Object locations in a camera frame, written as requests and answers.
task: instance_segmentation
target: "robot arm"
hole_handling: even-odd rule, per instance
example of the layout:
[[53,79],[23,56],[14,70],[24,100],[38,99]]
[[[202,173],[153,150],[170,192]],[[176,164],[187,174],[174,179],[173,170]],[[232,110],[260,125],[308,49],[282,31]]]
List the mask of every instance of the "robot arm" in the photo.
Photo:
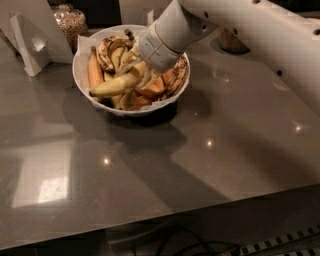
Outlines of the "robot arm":
[[267,0],[173,0],[140,37],[139,53],[164,72],[217,25],[235,33],[320,115],[320,25]]

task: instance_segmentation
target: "food scrap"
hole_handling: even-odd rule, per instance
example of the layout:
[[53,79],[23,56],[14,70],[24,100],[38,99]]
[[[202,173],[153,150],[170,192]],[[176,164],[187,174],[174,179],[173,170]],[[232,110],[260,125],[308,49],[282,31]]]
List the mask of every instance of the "food scrap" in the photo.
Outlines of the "food scrap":
[[120,67],[126,64],[137,43],[133,33],[126,29],[128,38],[112,35],[92,46],[88,61],[89,95],[109,107],[125,111],[140,110],[152,102],[176,95],[183,86],[188,65],[181,56],[175,66],[163,74],[152,72],[146,62],[134,61],[124,74]]

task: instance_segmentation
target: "bowl rim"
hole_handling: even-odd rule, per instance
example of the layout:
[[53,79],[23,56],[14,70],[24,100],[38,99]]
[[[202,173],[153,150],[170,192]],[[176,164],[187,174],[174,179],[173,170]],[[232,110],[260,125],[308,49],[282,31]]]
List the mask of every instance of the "bowl rim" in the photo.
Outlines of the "bowl rim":
[[[99,30],[97,31],[96,33],[92,34],[89,38],[95,38],[97,36],[97,34],[101,34],[103,32],[112,32],[113,29],[120,29],[120,28],[131,28],[131,29],[134,29],[134,28],[142,28],[142,29],[147,29],[146,26],[142,26],[142,25],[117,25],[117,26],[113,26],[113,27],[109,27],[109,28],[105,28],[105,29],[102,29],[102,30]],[[155,108],[153,109],[140,109],[140,110],[130,110],[130,111],[127,111],[127,110],[121,110],[121,109],[114,109],[114,108],[111,108],[111,107],[108,107],[104,104],[101,104],[97,101],[95,101],[89,94],[88,92],[85,90],[85,88],[82,88],[79,84],[79,79],[76,79],[75,77],[75,69],[76,69],[76,60],[77,58],[80,56],[80,52],[79,50],[77,50],[77,52],[75,53],[74,57],[73,57],[73,61],[72,61],[72,73],[73,73],[73,78],[74,78],[74,81],[77,85],[77,87],[79,88],[79,90],[81,91],[81,93],[92,103],[92,105],[96,108],[100,108],[100,109],[104,109],[108,112],[111,112],[117,116],[136,116],[137,114],[138,115],[144,115],[144,114],[151,114],[152,112],[154,111],[157,111],[161,108],[164,108],[165,106],[171,104],[171,103],[174,103],[175,101],[177,101],[177,99],[180,97],[180,95],[184,92],[184,90],[186,89],[186,87],[188,86],[189,84],[189,80],[190,80],[190,61],[189,61],[189,58],[188,58],[188,55],[184,52],[181,56],[184,56],[186,61],[187,61],[187,66],[188,66],[188,74],[186,76],[186,79],[184,81],[184,85],[181,87],[180,91],[164,100],[164,101],[167,101],[165,103],[163,103],[162,105],[159,105],[159,106],[156,106]]]

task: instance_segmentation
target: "white bowl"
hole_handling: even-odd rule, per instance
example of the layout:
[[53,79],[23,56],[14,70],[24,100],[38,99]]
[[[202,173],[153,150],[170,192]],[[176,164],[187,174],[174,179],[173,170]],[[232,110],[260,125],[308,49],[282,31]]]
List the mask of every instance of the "white bowl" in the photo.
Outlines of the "white bowl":
[[93,104],[94,107],[104,109],[117,116],[131,116],[131,117],[144,116],[156,111],[157,109],[163,108],[170,103],[175,102],[180,97],[180,95],[183,93],[183,91],[189,84],[190,62],[187,54],[184,53],[183,56],[186,58],[187,64],[188,64],[188,71],[187,71],[188,73],[187,73],[184,85],[181,87],[180,91],[175,96],[169,99],[166,99],[163,101],[157,101],[153,103],[151,106],[147,106],[142,108],[141,110],[135,110],[135,111],[117,110],[95,101],[89,95],[90,86],[89,86],[88,70],[87,70],[91,46],[97,47],[101,42],[101,40],[111,35],[121,35],[123,37],[126,37],[124,33],[125,29],[130,29],[133,32],[134,36],[139,36],[139,34],[141,34],[146,30],[146,27],[138,26],[138,25],[120,25],[120,26],[103,29],[95,33],[94,35],[90,36],[89,38],[83,38],[83,37],[79,38],[78,50],[73,58],[73,64],[72,64],[73,77],[80,91],[90,100],[90,102]]

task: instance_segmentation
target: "table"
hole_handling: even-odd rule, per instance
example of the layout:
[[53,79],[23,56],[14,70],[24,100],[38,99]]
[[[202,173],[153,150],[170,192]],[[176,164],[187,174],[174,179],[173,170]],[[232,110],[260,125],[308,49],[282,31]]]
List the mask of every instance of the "table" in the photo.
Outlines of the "table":
[[129,119],[0,43],[0,249],[319,183],[319,116],[216,33],[187,53],[177,104]]

